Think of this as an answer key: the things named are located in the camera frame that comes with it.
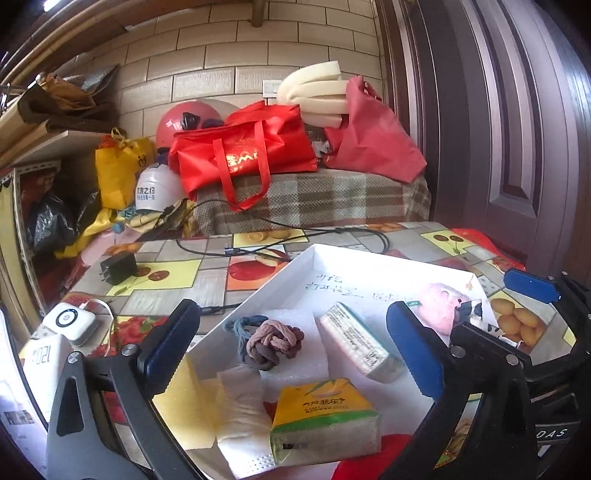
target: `red tote bag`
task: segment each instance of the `red tote bag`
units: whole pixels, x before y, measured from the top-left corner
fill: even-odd
[[[299,106],[261,101],[234,112],[225,123],[175,135],[168,166],[192,199],[199,187],[221,181],[231,208],[248,209],[267,194],[271,173],[317,170]],[[249,174],[260,174],[261,189],[239,201],[232,177]]]
[[[349,122],[324,129],[336,151],[327,156],[325,166],[413,181],[427,162],[394,112],[361,76],[348,81],[346,96]]]

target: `plaid blanket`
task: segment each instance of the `plaid blanket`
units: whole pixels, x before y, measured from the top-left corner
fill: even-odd
[[[258,176],[233,179],[236,197],[258,192]],[[199,190],[197,201],[223,199],[220,184]],[[404,184],[379,175],[321,168],[315,173],[275,174],[267,197],[249,209],[254,215],[302,227],[428,220],[431,194],[423,176]],[[205,236],[245,233],[269,228],[264,220],[233,212],[218,202],[193,212]]]

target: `screw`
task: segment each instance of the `screw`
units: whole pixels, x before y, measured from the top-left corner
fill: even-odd
[[[519,359],[515,355],[513,355],[512,353],[507,355],[505,358],[507,359],[507,363],[509,365],[513,365],[513,366],[519,365]]]
[[[449,348],[450,353],[452,354],[452,356],[456,357],[456,358],[463,358],[464,355],[466,355],[466,351],[458,345],[452,345]]]
[[[69,364],[75,364],[80,359],[82,359],[82,354],[80,352],[72,352],[70,355],[68,355]]]
[[[125,356],[133,355],[138,351],[138,346],[135,343],[128,343],[121,349],[121,353]]]

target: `knotted rope toy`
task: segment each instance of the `knotted rope toy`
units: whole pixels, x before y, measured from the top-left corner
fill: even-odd
[[[227,332],[233,331],[238,338],[238,358],[258,370],[267,371],[279,364],[277,353],[294,358],[301,350],[304,332],[298,327],[285,325],[279,320],[269,320],[264,315],[228,320]]]

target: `white helmet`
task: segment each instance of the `white helmet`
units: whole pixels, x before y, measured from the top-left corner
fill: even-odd
[[[135,208],[162,212],[186,198],[181,178],[168,165],[156,163],[146,168],[135,186]]]

